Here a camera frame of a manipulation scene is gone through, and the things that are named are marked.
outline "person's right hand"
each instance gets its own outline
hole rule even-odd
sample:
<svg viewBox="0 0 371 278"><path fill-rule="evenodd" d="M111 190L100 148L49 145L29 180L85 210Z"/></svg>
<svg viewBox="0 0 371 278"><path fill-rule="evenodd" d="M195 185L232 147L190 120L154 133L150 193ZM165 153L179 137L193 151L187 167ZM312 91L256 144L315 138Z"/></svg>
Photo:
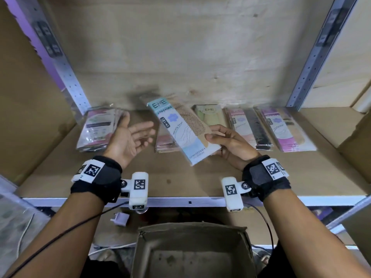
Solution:
<svg viewBox="0 0 371 278"><path fill-rule="evenodd" d="M219 131L225 134L220 136L216 134L205 134L205 138L210 143L221 145L221 149L216 152L226 159L233 167L240 171L252 160L261 156L261 154L236 131L226 128L222 125L210 126L212 131Z"/></svg>

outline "bolt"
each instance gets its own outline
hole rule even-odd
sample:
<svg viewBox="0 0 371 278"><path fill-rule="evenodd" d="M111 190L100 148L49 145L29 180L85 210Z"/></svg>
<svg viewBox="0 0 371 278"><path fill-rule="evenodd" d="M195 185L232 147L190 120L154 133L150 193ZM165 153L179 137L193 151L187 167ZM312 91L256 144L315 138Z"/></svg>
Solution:
<svg viewBox="0 0 371 278"><path fill-rule="evenodd" d="M247 184L246 182L243 182L243 183L241 184L241 187L242 187L242 189L244 189L244 190L248 190L248 189L249 189L248 184Z"/></svg>
<svg viewBox="0 0 371 278"><path fill-rule="evenodd" d="M121 179L121 188L124 188L128 185L127 181Z"/></svg>

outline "white tracking device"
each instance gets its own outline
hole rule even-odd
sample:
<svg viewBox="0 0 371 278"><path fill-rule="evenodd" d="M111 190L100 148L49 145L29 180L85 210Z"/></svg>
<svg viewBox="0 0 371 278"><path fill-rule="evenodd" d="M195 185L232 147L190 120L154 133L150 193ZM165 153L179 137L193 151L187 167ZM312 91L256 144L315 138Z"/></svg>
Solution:
<svg viewBox="0 0 371 278"><path fill-rule="evenodd" d="M224 177L221 180L223 187L223 194L227 210L229 212L236 212L243 209L243 202L241 194L247 193L251 187L246 182L237 182L235 177Z"/></svg>
<svg viewBox="0 0 371 278"><path fill-rule="evenodd" d="M144 210L148 199L148 173L135 172L131 179L121 179L121 192L129 193L129 209Z"/></svg>

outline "cardboard box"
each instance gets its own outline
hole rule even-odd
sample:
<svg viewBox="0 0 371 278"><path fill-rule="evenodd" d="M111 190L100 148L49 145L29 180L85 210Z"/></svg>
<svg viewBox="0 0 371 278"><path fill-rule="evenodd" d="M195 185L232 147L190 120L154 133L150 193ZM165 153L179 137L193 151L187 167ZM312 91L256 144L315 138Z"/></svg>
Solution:
<svg viewBox="0 0 371 278"><path fill-rule="evenodd" d="M140 228L131 277L256 277L245 230L205 222Z"/></svg>

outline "purple flower logo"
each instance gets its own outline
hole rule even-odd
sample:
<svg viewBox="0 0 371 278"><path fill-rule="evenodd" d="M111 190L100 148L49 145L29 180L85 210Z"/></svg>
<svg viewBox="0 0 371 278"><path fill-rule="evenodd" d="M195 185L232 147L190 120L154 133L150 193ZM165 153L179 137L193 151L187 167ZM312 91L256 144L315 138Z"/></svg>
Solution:
<svg viewBox="0 0 371 278"><path fill-rule="evenodd" d="M176 122L178 120L178 115L176 114L170 114L169 117L167 117L170 122Z"/></svg>

